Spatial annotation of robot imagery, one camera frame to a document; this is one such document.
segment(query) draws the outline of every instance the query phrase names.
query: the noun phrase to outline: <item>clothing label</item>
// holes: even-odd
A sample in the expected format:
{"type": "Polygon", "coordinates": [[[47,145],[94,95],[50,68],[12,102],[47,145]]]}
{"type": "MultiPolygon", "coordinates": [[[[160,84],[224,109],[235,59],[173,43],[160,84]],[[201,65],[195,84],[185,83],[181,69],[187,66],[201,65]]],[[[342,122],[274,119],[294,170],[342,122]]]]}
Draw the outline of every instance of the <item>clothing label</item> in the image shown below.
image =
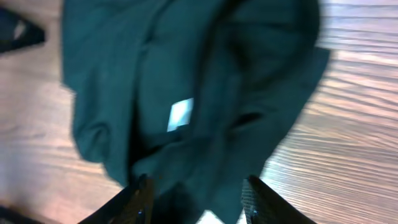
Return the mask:
{"type": "Polygon", "coordinates": [[[193,98],[174,103],[170,111],[167,132],[175,131],[179,126],[189,124],[193,107],[193,98]]]}

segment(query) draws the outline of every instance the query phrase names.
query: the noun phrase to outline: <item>garment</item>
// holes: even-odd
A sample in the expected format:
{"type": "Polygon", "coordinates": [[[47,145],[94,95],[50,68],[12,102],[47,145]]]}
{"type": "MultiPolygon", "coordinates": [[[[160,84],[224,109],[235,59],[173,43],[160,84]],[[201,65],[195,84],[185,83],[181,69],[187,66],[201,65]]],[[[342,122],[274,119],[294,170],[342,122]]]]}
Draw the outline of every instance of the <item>garment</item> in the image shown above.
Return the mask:
{"type": "Polygon", "coordinates": [[[22,49],[45,41],[45,32],[31,21],[0,7],[0,53],[22,49]],[[16,36],[18,24],[24,27],[16,36]]]}
{"type": "Polygon", "coordinates": [[[66,0],[63,81],[82,158],[123,187],[153,178],[153,222],[172,207],[185,217],[170,222],[208,209],[236,223],[243,179],[260,174],[325,70],[319,22],[316,0],[66,0]],[[167,131],[187,100],[189,123],[167,131]]]}

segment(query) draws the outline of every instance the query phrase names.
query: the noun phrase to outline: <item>wooden surface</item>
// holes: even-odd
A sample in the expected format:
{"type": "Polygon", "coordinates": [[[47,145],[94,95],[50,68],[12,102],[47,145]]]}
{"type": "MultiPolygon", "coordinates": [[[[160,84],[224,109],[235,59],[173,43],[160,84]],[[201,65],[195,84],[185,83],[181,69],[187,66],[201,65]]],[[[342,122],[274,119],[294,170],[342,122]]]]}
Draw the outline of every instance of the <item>wooden surface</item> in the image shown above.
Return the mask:
{"type": "MultiPolygon", "coordinates": [[[[44,47],[0,58],[0,200],[76,223],[119,187],[79,160],[69,137],[60,1],[0,3],[50,33],[44,47]]],[[[319,44],[335,49],[333,61],[263,179],[318,223],[398,223],[398,1],[323,0],[322,8],[319,44]]]]}

